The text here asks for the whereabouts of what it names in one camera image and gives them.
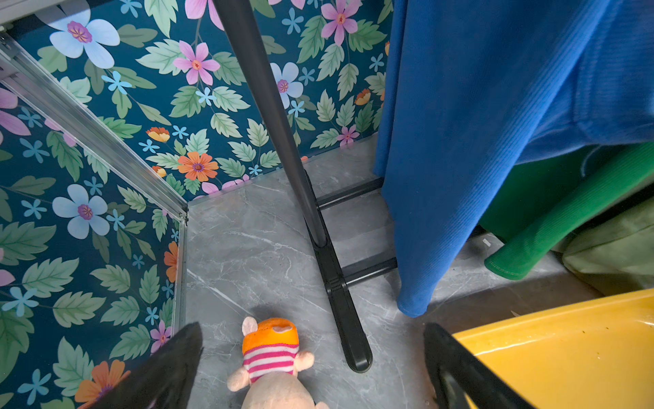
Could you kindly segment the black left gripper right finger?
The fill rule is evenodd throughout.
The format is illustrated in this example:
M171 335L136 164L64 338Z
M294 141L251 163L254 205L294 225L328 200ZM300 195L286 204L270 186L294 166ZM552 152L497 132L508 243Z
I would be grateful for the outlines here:
M437 323L423 332L427 373L439 408L531 408Z

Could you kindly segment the olive green tank top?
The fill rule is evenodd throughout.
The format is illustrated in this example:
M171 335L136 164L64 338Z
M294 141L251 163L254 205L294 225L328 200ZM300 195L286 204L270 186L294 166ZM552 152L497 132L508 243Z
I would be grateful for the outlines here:
M577 235L562 262L605 296L653 288L653 200Z

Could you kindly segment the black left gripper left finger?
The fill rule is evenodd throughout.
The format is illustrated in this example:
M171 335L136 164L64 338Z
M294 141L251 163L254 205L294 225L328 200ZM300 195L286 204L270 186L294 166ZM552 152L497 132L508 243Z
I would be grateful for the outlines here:
M198 322L185 325L145 364L91 406L102 408L185 409L203 352Z

